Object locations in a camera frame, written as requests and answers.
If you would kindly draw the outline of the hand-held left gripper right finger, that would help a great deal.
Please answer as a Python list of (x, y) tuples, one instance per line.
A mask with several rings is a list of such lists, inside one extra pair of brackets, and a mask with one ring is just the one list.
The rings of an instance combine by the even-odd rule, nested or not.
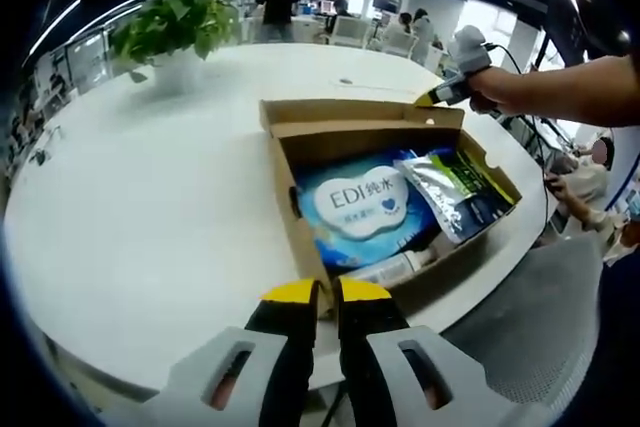
[(515, 405), (480, 363), (425, 326), (412, 327), (389, 291), (340, 277), (340, 366), (359, 426), (502, 426)]

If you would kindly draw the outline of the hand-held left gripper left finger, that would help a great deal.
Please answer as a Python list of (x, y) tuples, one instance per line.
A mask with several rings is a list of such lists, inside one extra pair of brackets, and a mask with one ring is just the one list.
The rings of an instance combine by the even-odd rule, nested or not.
[(170, 370), (144, 411), (153, 426), (296, 426), (313, 371), (320, 283), (271, 289), (242, 328), (228, 327)]

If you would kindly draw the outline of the person's right hand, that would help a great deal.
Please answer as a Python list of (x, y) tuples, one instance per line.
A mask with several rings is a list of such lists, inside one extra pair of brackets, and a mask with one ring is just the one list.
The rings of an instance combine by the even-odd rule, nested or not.
[(518, 114), (520, 75), (491, 67), (470, 77), (468, 84), (471, 89), (470, 107), (475, 112), (496, 110), (503, 114)]

